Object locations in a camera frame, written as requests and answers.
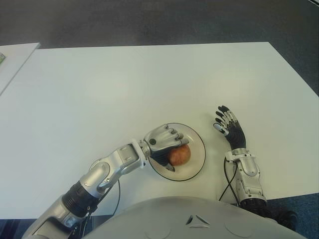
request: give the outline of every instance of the robotic hand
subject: robotic hand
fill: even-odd
[[[246,149],[245,134],[236,116],[226,107],[218,107],[214,128],[221,132],[230,144],[231,151],[226,152],[226,161],[236,165],[236,192],[239,206],[259,216],[271,218],[267,210],[267,201],[260,185],[260,170],[255,156]]]
[[[152,157],[162,166],[174,171],[167,154],[175,147],[188,143],[183,135],[164,124],[150,131],[137,142],[116,149],[105,158],[96,160],[70,190],[58,198],[25,232],[23,239],[68,238],[73,228],[88,213],[94,212],[119,178],[137,168],[143,168]]]
[[[178,133],[174,128],[169,128],[164,124],[149,132],[144,142],[149,146],[151,158],[170,171],[175,171],[169,163],[167,154],[176,147],[189,143],[188,139],[183,138],[182,133]]]

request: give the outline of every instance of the silver metal arm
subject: silver metal arm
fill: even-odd
[[[238,165],[236,193],[240,202],[250,198],[259,198],[266,201],[259,181],[260,170],[254,161],[255,158],[245,148],[226,152],[227,161],[236,162]]]
[[[175,129],[164,124],[149,132],[144,140],[117,148],[96,160],[89,172],[59,197],[24,233],[23,239],[67,239],[89,212],[96,210],[106,190],[122,175],[143,168],[148,157],[167,156],[170,149],[188,143]]]

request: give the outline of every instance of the wire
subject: wire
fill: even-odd
[[[237,172],[237,168],[238,168],[238,164],[236,164],[236,169],[235,169],[235,172],[234,172],[234,175],[233,177],[231,178],[230,180],[230,183],[227,184],[225,190],[223,191],[223,193],[221,194],[220,198],[218,199],[219,201],[222,199],[222,197],[224,196],[224,194],[226,193],[226,190],[228,189],[229,185],[231,184],[231,182],[233,181],[233,179],[235,178],[235,175],[236,175],[236,172]]]
[[[116,210],[118,209],[119,203],[120,203],[120,197],[121,197],[120,180],[118,180],[118,184],[119,184],[119,197],[118,197],[118,202],[117,202],[117,204],[116,204],[116,207],[115,207],[115,210],[114,210],[112,216],[114,216]],[[108,188],[108,190],[105,192],[105,194],[103,194],[103,196],[100,198],[98,204],[105,198],[106,195],[108,195],[108,193],[110,192],[110,190],[111,190],[112,188],[113,188],[113,186],[111,186],[111,187]],[[91,217],[91,214],[92,214],[92,212],[89,212],[88,216],[85,218],[82,237],[84,237],[85,230],[86,230],[86,226],[87,226],[87,224],[88,224],[88,222],[89,222],[89,219],[90,219],[90,217]]]
[[[235,178],[235,175],[236,175],[236,172],[237,172],[237,169],[238,169],[238,164],[237,164],[236,162],[234,162],[234,163],[236,164],[236,169],[235,169],[235,172],[234,172],[234,175],[233,175],[232,179],[229,181],[228,176],[227,176],[227,172],[226,172],[226,161],[227,161],[227,160],[226,160],[226,158],[225,158],[225,159],[224,159],[224,173],[225,173],[225,177],[226,177],[226,180],[227,180],[228,185],[226,186],[224,192],[223,192],[222,195],[220,196],[219,201],[220,201],[220,200],[222,199],[222,197],[224,196],[224,194],[225,194],[227,188],[230,187],[230,189],[231,189],[231,191],[232,191],[232,193],[233,193],[233,195],[234,195],[234,198],[235,198],[235,200],[236,200],[237,206],[240,207],[239,200],[238,200],[238,198],[237,198],[237,196],[236,196],[236,193],[234,192],[233,187],[231,186],[231,182],[232,182],[233,179]]]
[[[92,214],[92,212],[89,212],[88,216],[85,218],[84,227],[83,227],[83,232],[82,232],[81,238],[84,237],[86,225],[88,225],[88,222],[89,222],[89,219],[91,217],[91,214]]]
[[[118,184],[119,184],[119,197],[118,197],[118,203],[116,204],[115,210],[112,214],[112,216],[114,216],[116,210],[118,209],[119,203],[120,203],[120,198],[121,198],[121,186],[120,186],[120,180],[118,180]]]

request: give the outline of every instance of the table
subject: table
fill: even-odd
[[[118,212],[162,196],[218,199],[230,149],[212,127],[221,104],[241,122],[267,199],[319,191],[319,99],[267,42],[36,50],[0,97],[1,217],[38,217],[94,160],[166,122],[202,137],[202,171],[125,175]],[[95,214],[117,197],[115,186]]]
[[[39,43],[0,46],[0,52],[6,56],[0,64],[0,95],[39,46]]]

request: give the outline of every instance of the white plate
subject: white plate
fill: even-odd
[[[184,124],[169,123],[168,126],[173,127],[178,132],[184,134],[184,138],[188,138],[190,160],[181,166],[175,166],[175,172],[167,170],[152,158],[150,158],[151,166],[159,175],[173,181],[185,181],[191,179],[200,172],[204,165],[206,157],[204,143],[196,131]]]

